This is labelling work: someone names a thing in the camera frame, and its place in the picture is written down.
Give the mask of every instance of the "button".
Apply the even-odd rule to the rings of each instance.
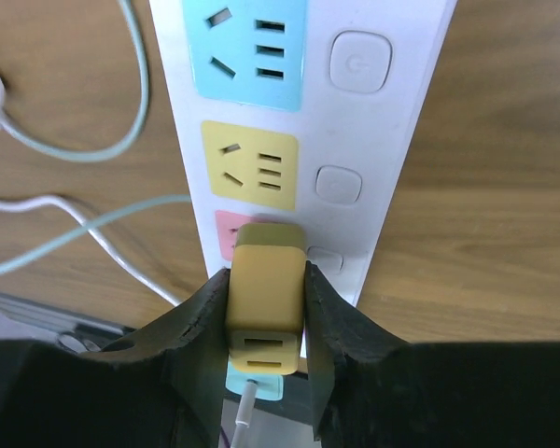
[[[372,93],[385,83],[392,46],[381,35],[346,31],[336,37],[329,60],[329,76],[339,89]]]
[[[343,268],[343,256],[323,247],[312,245],[307,251],[307,257],[326,275],[340,273]]]
[[[317,173],[315,191],[329,203],[355,203],[361,193],[361,176],[338,166],[323,166]]]

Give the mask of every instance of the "blue outlet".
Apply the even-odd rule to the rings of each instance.
[[[184,0],[200,95],[301,108],[306,0]]]

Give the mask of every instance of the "white power strip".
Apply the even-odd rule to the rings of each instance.
[[[246,221],[297,223],[357,303],[454,8],[151,0],[209,275]]]

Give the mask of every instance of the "purple wire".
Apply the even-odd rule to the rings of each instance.
[[[231,441],[228,440],[228,436],[226,435],[226,431],[223,427],[220,427],[220,436],[222,436],[222,440],[224,441],[224,446],[226,448],[231,448]]]

